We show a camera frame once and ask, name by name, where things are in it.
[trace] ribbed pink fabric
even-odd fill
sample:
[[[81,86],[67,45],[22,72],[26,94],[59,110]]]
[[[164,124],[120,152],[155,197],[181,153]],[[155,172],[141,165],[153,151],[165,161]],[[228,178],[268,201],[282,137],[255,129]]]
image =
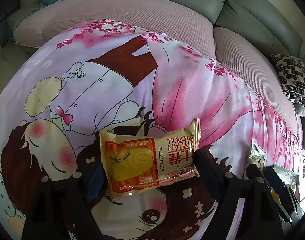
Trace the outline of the ribbed pink fabric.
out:
[[[70,1],[70,7],[61,5],[62,2]],[[36,40],[39,38],[39,46],[42,46],[61,31],[79,22],[113,19],[150,31],[164,32],[210,57],[215,57],[211,22],[180,4],[168,0],[79,0],[77,3],[74,0],[65,0],[62,2],[51,5],[50,15],[48,10],[44,10],[48,8],[46,7],[38,11],[38,18],[33,14],[25,19],[15,31],[16,41],[20,37],[20,44],[31,46],[30,40],[33,40],[33,45],[36,46]]]
[[[216,57],[219,62],[245,80],[286,121],[302,143],[302,127],[294,105],[283,94],[279,77],[269,60],[239,34],[214,28]]]

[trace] pink bow tie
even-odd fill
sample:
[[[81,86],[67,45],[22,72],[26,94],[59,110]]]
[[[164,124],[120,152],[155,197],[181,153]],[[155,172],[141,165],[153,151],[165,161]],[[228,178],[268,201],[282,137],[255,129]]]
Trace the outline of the pink bow tie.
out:
[[[60,115],[66,125],[69,125],[73,121],[73,116],[71,114],[65,114],[65,112],[60,106],[58,106],[58,109],[54,113],[56,115]]]

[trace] metal screw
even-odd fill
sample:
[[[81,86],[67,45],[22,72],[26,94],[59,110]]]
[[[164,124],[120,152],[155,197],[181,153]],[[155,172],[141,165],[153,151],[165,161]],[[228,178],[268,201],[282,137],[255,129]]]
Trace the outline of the metal screw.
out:
[[[227,178],[231,179],[231,178],[233,177],[233,174],[232,174],[230,171],[227,171],[227,172],[225,173],[225,176],[226,176]]]
[[[81,177],[81,172],[80,171],[77,171],[77,172],[75,172],[74,174],[73,174],[73,177],[75,178],[75,179],[78,179],[78,178],[80,178]]]
[[[258,181],[259,183],[265,183],[265,180],[264,180],[262,177],[258,177],[258,178],[257,178],[257,181]]]
[[[48,176],[44,176],[44,177],[41,178],[42,183],[46,183],[48,180],[49,180]]]

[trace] tile floor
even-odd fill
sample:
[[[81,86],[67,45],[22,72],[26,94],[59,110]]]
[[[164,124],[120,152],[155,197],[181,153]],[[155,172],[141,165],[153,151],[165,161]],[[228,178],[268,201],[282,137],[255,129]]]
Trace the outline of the tile floor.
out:
[[[24,50],[24,47],[13,41],[8,41],[2,49],[5,57],[0,59],[0,93],[19,68],[31,56],[31,54]]]

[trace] yellow snack package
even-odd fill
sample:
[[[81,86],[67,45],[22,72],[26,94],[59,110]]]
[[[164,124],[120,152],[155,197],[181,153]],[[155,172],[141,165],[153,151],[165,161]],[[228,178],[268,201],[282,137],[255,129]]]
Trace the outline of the yellow snack package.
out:
[[[200,138],[199,119],[162,138],[116,135],[101,130],[101,161],[111,199],[198,176],[192,159]]]

